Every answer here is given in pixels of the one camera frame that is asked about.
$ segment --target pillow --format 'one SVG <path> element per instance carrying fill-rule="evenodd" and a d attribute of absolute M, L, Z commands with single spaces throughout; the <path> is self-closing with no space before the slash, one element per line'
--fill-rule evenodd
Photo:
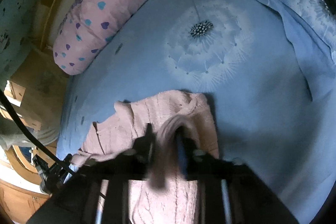
<path fill-rule="evenodd" d="M 54 43 L 55 63 L 67 74 L 85 71 L 146 0 L 78 0 Z"/>

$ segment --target black cable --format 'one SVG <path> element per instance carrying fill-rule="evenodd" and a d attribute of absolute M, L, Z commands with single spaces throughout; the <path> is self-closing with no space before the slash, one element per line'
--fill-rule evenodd
<path fill-rule="evenodd" d="M 44 152 L 48 157 L 50 157 L 54 162 L 56 162 L 58 165 L 63 167 L 66 171 L 68 171 L 71 175 L 74 175 L 75 172 L 70 169 L 69 166 L 67 166 L 63 161 L 61 161 L 59 158 L 57 158 L 53 153 L 51 153 L 38 139 L 36 139 L 26 128 L 26 126 L 22 123 L 19 116 L 16 114 L 16 111 L 14 110 L 12 104 L 8 101 L 5 94 L 0 90 L 0 102 L 7 110 L 8 114 L 11 116 L 13 121 L 16 123 L 16 125 L 19 127 L 19 129 L 22 131 L 22 133 L 27 137 L 29 141 L 31 141 L 34 145 L 38 147 L 42 152 Z"/>

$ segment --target pink cloth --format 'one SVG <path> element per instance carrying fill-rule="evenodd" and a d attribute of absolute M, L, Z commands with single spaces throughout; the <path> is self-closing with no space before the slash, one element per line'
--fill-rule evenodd
<path fill-rule="evenodd" d="M 146 0 L 76 0 L 54 43 L 55 63 L 82 73 Z"/>
<path fill-rule="evenodd" d="M 147 123 L 158 132 L 166 120 L 177 114 L 190 118 L 196 128 L 192 137 L 199 147 L 218 157 L 215 125 L 203 94 L 171 90 L 134 103 L 116 102 L 114 108 L 116 113 L 106 121 L 93 123 L 81 150 L 73 157 L 73 164 L 81 166 L 88 159 L 111 159 L 131 148 L 134 139 L 144 135 Z M 197 222 L 197 183 L 184 181 L 176 169 L 166 184 L 167 190 L 157 193 L 146 182 L 130 181 L 129 208 L 133 224 Z"/>

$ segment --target blue blanket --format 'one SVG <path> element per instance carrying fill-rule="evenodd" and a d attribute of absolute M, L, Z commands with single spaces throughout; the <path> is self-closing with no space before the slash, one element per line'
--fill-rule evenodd
<path fill-rule="evenodd" d="M 300 223 L 336 179 L 330 41 L 284 0 L 149 0 L 71 77 L 57 154 L 75 153 L 117 100 L 203 92 L 220 155 L 239 157 Z"/>

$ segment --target blue object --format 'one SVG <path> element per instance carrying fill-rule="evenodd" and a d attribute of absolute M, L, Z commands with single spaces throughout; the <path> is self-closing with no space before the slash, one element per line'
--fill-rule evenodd
<path fill-rule="evenodd" d="M 84 73 L 71 76 L 58 156 L 76 153 L 117 100 L 203 92 L 220 156 L 248 163 L 309 223 L 336 179 L 335 71 L 331 45 L 283 3 L 148 0 Z M 193 37 L 205 21 L 213 28 Z"/>

